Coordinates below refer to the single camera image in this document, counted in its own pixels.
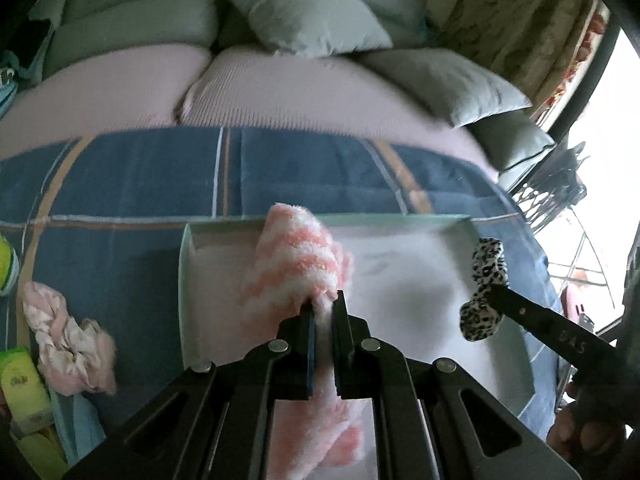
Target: pink bedsheet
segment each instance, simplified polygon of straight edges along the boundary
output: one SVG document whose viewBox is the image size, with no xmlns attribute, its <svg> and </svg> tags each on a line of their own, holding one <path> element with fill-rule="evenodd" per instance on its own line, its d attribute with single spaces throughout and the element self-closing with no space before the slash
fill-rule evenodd
<svg viewBox="0 0 640 480">
<path fill-rule="evenodd" d="M 0 120 L 0 160 L 81 136 L 173 126 L 211 54 L 186 44 L 142 46 L 78 62 L 18 94 Z"/>
<path fill-rule="evenodd" d="M 189 90 L 180 121 L 383 139 L 468 160 L 497 179 L 468 130 L 435 119 L 403 90 L 345 57 L 272 56 L 258 46 L 224 50 Z"/>
</svg>

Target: floral curtain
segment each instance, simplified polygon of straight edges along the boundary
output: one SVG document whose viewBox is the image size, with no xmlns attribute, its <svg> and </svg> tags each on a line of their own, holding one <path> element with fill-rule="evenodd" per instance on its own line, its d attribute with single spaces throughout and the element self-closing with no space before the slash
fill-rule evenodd
<svg viewBox="0 0 640 480">
<path fill-rule="evenodd" d="M 567 97 L 570 97 L 570 88 L 572 86 L 575 88 L 581 81 L 585 73 L 584 67 L 588 66 L 591 59 L 593 59 L 593 54 L 600 44 L 600 37 L 607 28 L 607 19 L 605 16 L 608 17 L 608 9 L 599 2 L 598 9 L 593 13 L 587 30 L 582 37 L 582 42 L 578 46 L 569 68 L 565 70 L 562 81 L 555 88 L 551 96 L 542 103 L 531 116 L 531 118 L 536 121 L 536 124 L 542 125 L 549 117 L 553 119 L 554 114 L 552 112 L 556 110 L 556 107 L 564 102 Z"/>
<path fill-rule="evenodd" d="M 533 115 L 562 84 L 597 0 L 459 0 L 440 43 L 507 79 Z"/>
</svg>

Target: blanket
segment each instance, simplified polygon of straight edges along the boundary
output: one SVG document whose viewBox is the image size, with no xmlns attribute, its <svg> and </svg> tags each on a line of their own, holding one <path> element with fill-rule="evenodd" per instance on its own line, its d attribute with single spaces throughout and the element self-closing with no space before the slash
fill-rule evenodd
<svg viewBox="0 0 640 480">
<path fill-rule="evenodd" d="M 268 128 L 191 128 L 86 137 L 0 161 L 0 233 L 20 283 L 63 293 L 118 347 L 118 393 L 95 394 L 107 432 L 182 371 L 178 250 L 189 221 L 265 215 L 276 202 L 325 213 L 470 215 L 504 244 L 511 288 L 559 312 L 546 256 L 511 198 L 476 166 L 381 140 Z M 0 340 L 37 345 L 0 306 Z M 558 357 L 525 334 L 535 395 L 521 420 L 553 421 Z"/>
</svg>

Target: yellow package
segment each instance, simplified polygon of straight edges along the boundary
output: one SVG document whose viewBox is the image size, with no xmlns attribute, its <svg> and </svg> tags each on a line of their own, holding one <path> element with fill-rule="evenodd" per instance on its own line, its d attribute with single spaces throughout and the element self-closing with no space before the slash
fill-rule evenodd
<svg viewBox="0 0 640 480">
<path fill-rule="evenodd" d="M 42 480 L 60 480 L 69 470 L 51 441 L 39 433 L 17 440 L 16 445 Z"/>
<path fill-rule="evenodd" d="M 0 352 L 0 387 L 12 425 L 23 435 L 53 424 L 53 408 L 29 351 L 22 347 Z"/>
</svg>

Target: yellow green object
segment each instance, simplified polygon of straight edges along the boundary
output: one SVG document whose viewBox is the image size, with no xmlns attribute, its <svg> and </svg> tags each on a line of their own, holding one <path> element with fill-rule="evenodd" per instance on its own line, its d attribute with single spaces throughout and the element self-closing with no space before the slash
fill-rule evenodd
<svg viewBox="0 0 640 480">
<path fill-rule="evenodd" d="M 51 441 L 39 434 L 16 440 L 16 445 L 27 462 L 42 480 L 60 480 L 69 466 Z"/>
<path fill-rule="evenodd" d="M 0 352 L 0 387 L 23 435 L 53 424 L 51 401 L 26 348 Z"/>
<path fill-rule="evenodd" d="M 20 262 L 11 244 L 0 235 L 0 296 L 6 296 L 14 287 L 20 271 Z"/>
</svg>

